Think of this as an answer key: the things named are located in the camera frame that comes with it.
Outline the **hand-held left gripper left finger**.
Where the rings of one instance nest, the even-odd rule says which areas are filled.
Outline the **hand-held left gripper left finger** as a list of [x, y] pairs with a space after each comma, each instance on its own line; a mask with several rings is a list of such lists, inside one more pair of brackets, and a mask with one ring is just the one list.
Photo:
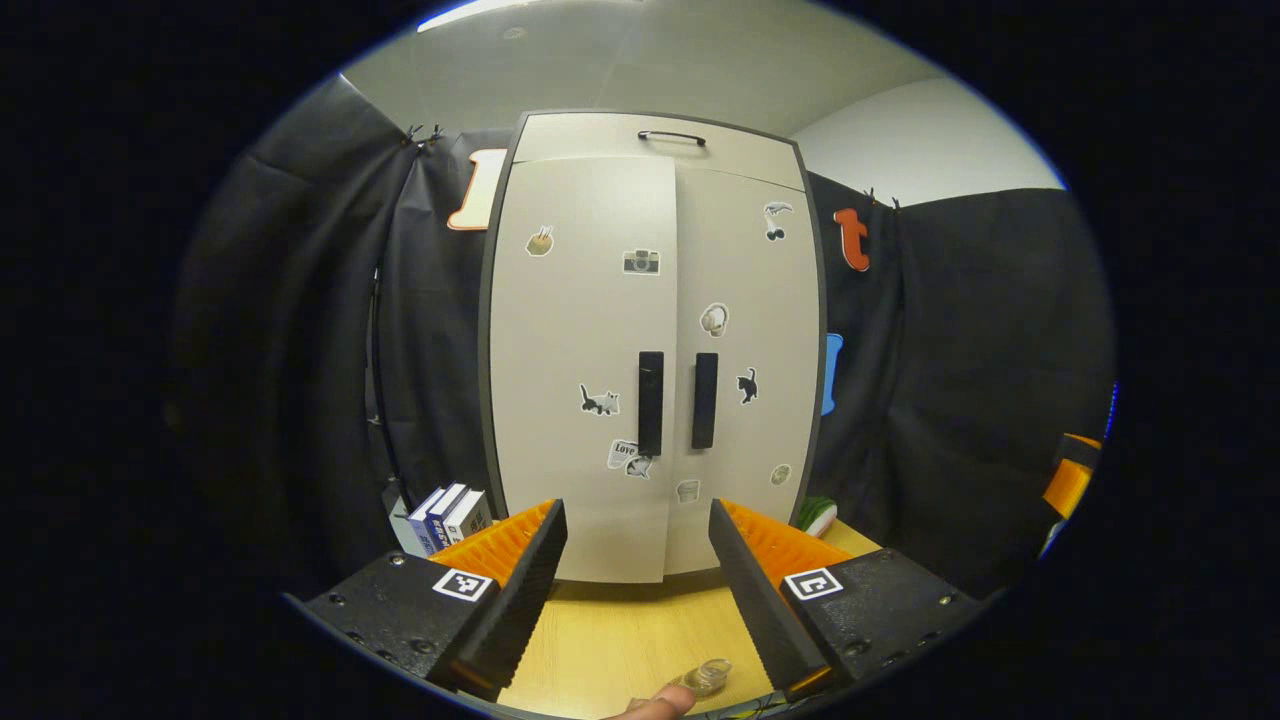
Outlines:
[[494, 702], [515, 679], [567, 539], [564, 501], [553, 498], [428, 559], [388, 552], [329, 589], [285, 601], [375, 664]]

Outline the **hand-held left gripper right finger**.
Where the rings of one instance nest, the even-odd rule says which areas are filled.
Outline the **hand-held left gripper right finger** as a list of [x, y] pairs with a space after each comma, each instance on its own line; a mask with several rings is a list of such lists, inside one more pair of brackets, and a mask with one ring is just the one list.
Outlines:
[[984, 609], [897, 550], [850, 553], [728, 500], [712, 502], [708, 539], [787, 701], [881, 682]]

